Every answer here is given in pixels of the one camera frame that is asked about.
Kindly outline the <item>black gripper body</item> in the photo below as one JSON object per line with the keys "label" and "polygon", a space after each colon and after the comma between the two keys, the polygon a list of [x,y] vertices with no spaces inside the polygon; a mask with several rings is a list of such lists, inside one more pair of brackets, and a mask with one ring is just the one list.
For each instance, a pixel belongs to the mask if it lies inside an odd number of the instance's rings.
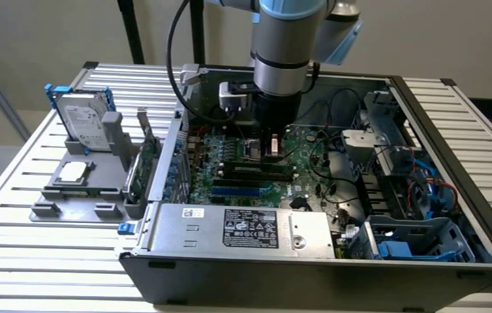
{"label": "black gripper body", "polygon": [[301,105],[301,93],[290,96],[274,96],[259,92],[253,96],[253,115],[262,129],[282,132],[286,125],[296,121]]}

